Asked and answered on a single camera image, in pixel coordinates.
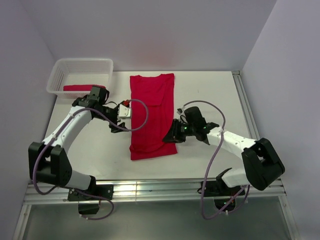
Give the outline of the red t shirt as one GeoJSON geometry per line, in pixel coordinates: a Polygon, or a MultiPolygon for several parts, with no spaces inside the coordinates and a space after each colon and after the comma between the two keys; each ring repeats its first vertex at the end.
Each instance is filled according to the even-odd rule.
{"type": "Polygon", "coordinates": [[[142,101],[148,108],[146,124],[131,134],[129,150],[132,161],[178,153],[174,143],[163,142],[174,119],[174,87],[173,73],[130,77],[131,98],[142,101]]]}
{"type": "Polygon", "coordinates": [[[65,85],[63,91],[65,92],[87,92],[92,89],[92,84],[73,84],[65,85]]]}

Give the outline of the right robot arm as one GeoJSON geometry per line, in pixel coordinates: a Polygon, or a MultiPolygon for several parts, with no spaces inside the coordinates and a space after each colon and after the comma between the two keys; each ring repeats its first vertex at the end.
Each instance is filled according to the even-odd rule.
{"type": "Polygon", "coordinates": [[[214,122],[206,122],[197,106],[186,109],[184,115],[185,121],[172,121],[162,139],[164,143],[179,144],[193,136],[207,145],[221,147],[243,162],[242,167],[228,166],[215,180],[202,183],[214,195],[226,196],[232,190],[247,185],[263,191],[285,173],[285,166],[268,139],[251,139],[225,131],[214,122]]]}

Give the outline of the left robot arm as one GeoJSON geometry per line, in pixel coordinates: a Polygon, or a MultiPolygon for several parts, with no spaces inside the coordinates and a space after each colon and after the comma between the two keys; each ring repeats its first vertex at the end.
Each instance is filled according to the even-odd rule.
{"type": "Polygon", "coordinates": [[[120,119],[130,115],[130,102],[125,100],[114,108],[107,107],[109,94],[107,89],[94,85],[89,94],[73,101],[69,113],[53,133],[29,146],[29,176],[39,194],[44,195],[45,192],[40,190],[38,183],[46,183],[54,188],[78,190],[86,200],[96,197],[96,178],[74,170],[68,151],[82,129],[93,119],[108,121],[112,133],[126,129],[120,119]]]}

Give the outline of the rolled red t shirt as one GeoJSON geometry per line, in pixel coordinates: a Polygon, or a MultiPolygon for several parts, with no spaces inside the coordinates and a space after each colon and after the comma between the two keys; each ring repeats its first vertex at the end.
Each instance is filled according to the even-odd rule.
{"type": "Polygon", "coordinates": [[[65,85],[63,91],[65,92],[87,92],[92,89],[92,84],[73,84],[65,85]]]}

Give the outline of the white plastic basket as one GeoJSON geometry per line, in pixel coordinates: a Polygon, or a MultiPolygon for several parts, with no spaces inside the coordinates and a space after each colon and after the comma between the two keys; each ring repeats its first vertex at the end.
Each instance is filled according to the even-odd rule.
{"type": "Polygon", "coordinates": [[[95,85],[108,88],[114,62],[109,58],[61,58],[49,76],[46,91],[62,99],[76,99],[90,91],[63,91],[66,85],[95,85]]]}

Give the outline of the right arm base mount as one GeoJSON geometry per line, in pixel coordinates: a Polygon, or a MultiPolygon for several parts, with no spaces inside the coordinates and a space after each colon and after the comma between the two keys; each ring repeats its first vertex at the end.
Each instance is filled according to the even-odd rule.
{"type": "Polygon", "coordinates": [[[210,180],[205,184],[204,197],[222,197],[214,200],[215,207],[220,210],[240,189],[241,186],[229,188],[222,180],[210,180]]]}

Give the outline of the aluminium right rail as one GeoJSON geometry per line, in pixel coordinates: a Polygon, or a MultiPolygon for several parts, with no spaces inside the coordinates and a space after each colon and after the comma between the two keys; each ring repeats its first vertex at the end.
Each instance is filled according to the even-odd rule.
{"type": "Polygon", "coordinates": [[[242,107],[246,127],[249,132],[249,138],[241,136],[239,142],[236,143],[236,145],[238,146],[240,151],[240,158],[243,158],[243,165],[247,177],[253,178],[254,180],[260,177],[259,173],[262,170],[261,163],[259,161],[259,158],[257,157],[256,152],[247,148],[252,147],[255,144],[255,140],[260,139],[260,136],[244,89],[244,85],[242,83],[240,71],[233,71],[232,77],[242,107]]]}

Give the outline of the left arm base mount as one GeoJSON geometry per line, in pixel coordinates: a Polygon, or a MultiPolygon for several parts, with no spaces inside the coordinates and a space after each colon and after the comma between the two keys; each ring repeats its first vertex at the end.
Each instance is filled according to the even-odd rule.
{"type": "Polygon", "coordinates": [[[68,202],[78,202],[78,213],[81,215],[95,215],[100,210],[101,202],[113,198],[114,185],[97,185],[93,191],[70,190],[68,202]]]}

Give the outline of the aluminium front rail frame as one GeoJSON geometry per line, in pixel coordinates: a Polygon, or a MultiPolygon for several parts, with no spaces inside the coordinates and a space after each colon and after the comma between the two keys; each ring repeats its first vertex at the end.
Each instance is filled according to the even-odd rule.
{"type": "MultiPolygon", "coordinates": [[[[112,201],[121,202],[157,202],[157,201],[179,201],[179,200],[199,200],[200,194],[197,190],[201,186],[201,180],[197,178],[189,179],[155,179],[155,180],[99,180],[97,185],[111,186],[113,190],[112,201]]],[[[48,195],[39,195],[32,184],[26,189],[22,201],[18,222],[14,231],[13,239],[23,238],[26,225],[33,205],[58,205],[68,204],[68,190],[56,188],[48,195]]],[[[289,231],[291,240],[301,239],[296,222],[294,220],[287,193],[281,179],[277,179],[265,190],[260,191],[254,187],[248,190],[249,198],[277,197],[284,215],[285,223],[289,231]]]]}

